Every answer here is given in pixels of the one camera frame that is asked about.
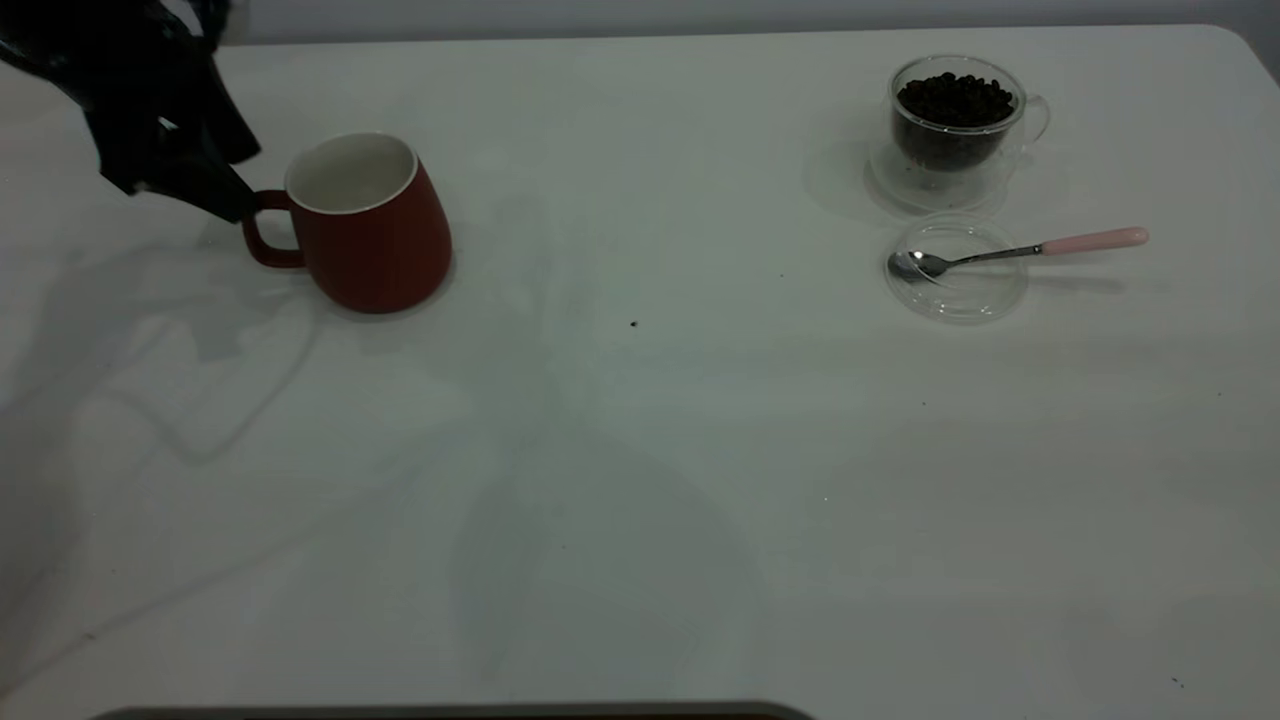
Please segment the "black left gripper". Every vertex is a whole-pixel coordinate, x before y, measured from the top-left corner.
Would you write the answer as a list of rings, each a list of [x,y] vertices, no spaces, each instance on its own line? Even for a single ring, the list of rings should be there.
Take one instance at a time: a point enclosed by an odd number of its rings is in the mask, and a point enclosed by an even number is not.
[[[197,31],[163,1],[4,1],[3,63],[63,91],[84,114],[129,108],[180,82],[216,47],[216,4],[186,1]],[[195,79],[195,106],[225,161],[261,146],[214,60]],[[156,193],[238,223],[256,193],[220,158],[178,152],[152,160],[131,193]]]

